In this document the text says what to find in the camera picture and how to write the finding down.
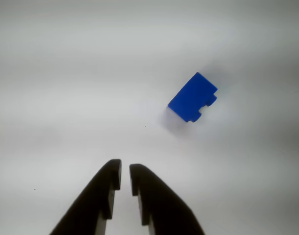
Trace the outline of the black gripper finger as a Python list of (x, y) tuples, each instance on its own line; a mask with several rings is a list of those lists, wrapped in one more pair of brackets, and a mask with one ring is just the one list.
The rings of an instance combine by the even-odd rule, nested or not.
[(189, 206), (154, 172), (142, 164), (129, 166), (132, 195), (138, 198), (141, 224), (151, 235), (202, 235)]
[(121, 160), (106, 162), (55, 226), (52, 235), (104, 235), (120, 190)]

